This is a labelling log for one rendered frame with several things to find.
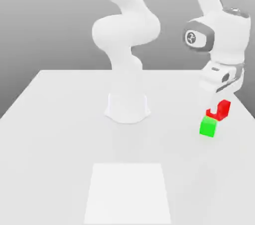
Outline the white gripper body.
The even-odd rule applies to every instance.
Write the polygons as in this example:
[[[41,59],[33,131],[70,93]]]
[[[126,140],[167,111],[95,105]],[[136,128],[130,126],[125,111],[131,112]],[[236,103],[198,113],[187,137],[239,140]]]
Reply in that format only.
[[[212,82],[203,77],[199,77],[199,97],[225,97],[238,91],[243,85],[244,77],[228,81],[225,83]]]

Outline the small red cube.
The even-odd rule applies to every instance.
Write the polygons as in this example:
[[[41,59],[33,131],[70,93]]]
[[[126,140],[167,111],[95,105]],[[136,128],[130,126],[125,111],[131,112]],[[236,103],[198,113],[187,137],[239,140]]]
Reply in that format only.
[[[216,113],[212,113],[210,109],[206,110],[206,116],[217,121],[222,121],[229,114],[231,102],[228,100],[221,100],[217,105]]]

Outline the small green cube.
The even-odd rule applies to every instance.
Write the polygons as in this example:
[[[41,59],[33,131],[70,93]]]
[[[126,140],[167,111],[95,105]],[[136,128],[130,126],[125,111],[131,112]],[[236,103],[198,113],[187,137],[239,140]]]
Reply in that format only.
[[[200,123],[199,133],[208,137],[214,137],[216,126],[217,121],[214,118],[204,116]]]

